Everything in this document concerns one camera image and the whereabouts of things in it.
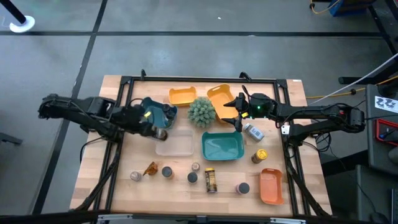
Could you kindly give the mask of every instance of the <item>jar lid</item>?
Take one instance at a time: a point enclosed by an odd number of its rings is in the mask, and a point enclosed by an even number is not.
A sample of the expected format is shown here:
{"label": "jar lid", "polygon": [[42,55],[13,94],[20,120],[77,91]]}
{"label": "jar lid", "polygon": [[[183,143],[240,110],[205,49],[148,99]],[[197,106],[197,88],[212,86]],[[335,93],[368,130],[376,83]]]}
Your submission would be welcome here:
{"label": "jar lid", "polygon": [[170,167],[163,167],[162,175],[165,177],[170,177],[173,174],[173,171]]}
{"label": "jar lid", "polygon": [[175,117],[175,113],[171,110],[168,110],[168,112],[166,112],[166,118],[167,119],[174,119]]}
{"label": "jar lid", "polygon": [[138,181],[138,180],[141,179],[141,174],[138,173],[137,171],[133,171],[133,172],[131,172],[131,174],[130,174],[130,179],[135,180],[135,181]]}
{"label": "jar lid", "polygon": [[191,172],[188,174],[188,181],[191,183],[195,183],[198,180],[198,174],[195,172]]}
{"label": "jar lid", "polygon": [[191,166],[193,171],[198,171],[200,169],[200,165],[197,162],[194,162]]}
{"label": "jar lid", "polygon": [[247,123],[247,124],[243,127],[243,130],[245,131],[249,126],[250,126],[250,124]]}
{"label": "jar lid", "polygon": [[163,104],[162,111],[163,112],[168,112],[171,109],[170,105],[167,103]]}
{"label": "jar lid", "polygon": [[256,155],[259,159],[267,159],[268,157],[268,153],[265,149],[257,150]]}
{"label": "jar lid", "polygon": [[248,183],[241,183],[239,184],[239,191],[242,194],[247,194],[250,191],[250,186]]}

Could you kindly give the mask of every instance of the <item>yellow can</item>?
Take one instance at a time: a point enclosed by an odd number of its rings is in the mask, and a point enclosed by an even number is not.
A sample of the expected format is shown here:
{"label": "yellow can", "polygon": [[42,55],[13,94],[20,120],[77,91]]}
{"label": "yellow can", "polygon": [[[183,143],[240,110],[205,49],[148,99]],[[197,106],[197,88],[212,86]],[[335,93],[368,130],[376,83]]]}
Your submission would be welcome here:
{"label": "yellow can", "polygon": [[253,156],[251,156],[251,160],[253,163],[258,164],[261,161],[267,159],[268,157],[268,153],[265,149],[259,149],[257,150],[256,153],[253,154]]}

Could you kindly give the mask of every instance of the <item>white sticker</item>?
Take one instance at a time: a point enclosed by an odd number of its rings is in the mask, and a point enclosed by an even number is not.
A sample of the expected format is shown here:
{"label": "white sticker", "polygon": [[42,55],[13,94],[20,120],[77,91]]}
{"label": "white sticker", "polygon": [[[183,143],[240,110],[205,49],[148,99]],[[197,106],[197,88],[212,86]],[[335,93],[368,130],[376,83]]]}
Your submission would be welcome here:
{"label": "white sticker", "polygon": [[375,96],[374,107],[393,113],[398,113],[398,101],[390,98]]}

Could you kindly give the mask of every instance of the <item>gray floor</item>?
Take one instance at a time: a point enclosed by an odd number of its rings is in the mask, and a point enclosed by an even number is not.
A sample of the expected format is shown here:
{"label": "gray floor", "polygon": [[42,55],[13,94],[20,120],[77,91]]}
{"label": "gray floor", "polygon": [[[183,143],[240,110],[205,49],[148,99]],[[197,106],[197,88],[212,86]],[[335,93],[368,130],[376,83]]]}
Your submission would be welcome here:
{"label": "gray floor", "polygon": [[[36,31],[92,31],[101,5],[101,0],[13,2],[36,18]],[[318,10],[325,7],[317,3]],[[398,35],[397,22],[384,2],[378,0],[375,8],[388,33]],[[3,25],[12,21],[5,15]],[[99,30],[377,32],[377,27],[368,12],[353,17],[317,16],[304,0],[108,0]],[[0,36],[1,52],[6,52],[0,56],[0,131],[24,140],[19,147],[0,144],[0,214],[30,212],[60,124],[39,120],[37,109],[49,93],[70,95],[88,39]],[[378,38],[99,36],[78,97],[97,95],[103,75],[137,75],[142,68],[148,75],[236,77],[245,71],[258,78],[301,79],[308,96],[325,95],[341,88],[339,76],[361,77],[390,56]],[[363,99],[362,92],[322,104],[355,105]],[[346,156],[361,151],[366,148],[361,140],[365,137],[364,133],[333,133],[333,152]],[[43,212],[68,210],[79,149],[85,141],[86,134],[69,125]]]}

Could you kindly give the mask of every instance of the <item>orange tray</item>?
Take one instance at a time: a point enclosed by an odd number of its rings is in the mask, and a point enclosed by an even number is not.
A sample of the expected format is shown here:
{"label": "orange tray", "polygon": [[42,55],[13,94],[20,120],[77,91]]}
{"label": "orange tray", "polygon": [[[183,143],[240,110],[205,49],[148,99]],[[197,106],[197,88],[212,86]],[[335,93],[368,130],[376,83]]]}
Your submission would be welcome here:
{"label": "orange tray", "polygon": [[260,173],[260,197],[264,203],[282,205],[282,172],[265,168]]}
{"label": "orange tray", "polygon": [[224,106],[225,103],[229,103],[235,99],[229,90],[228,84],[221,84],[207,91],[207,97],[210,99],[211,104],[214,106],[218,119],[221,118],[235,118],[238,116],[238,112],[233,107]]}
{"label": "orange tray", "polygon": [[169,90],[169,101],[175,106],[189,106],[197,98],[197,89],[190,88],[180,90]]}

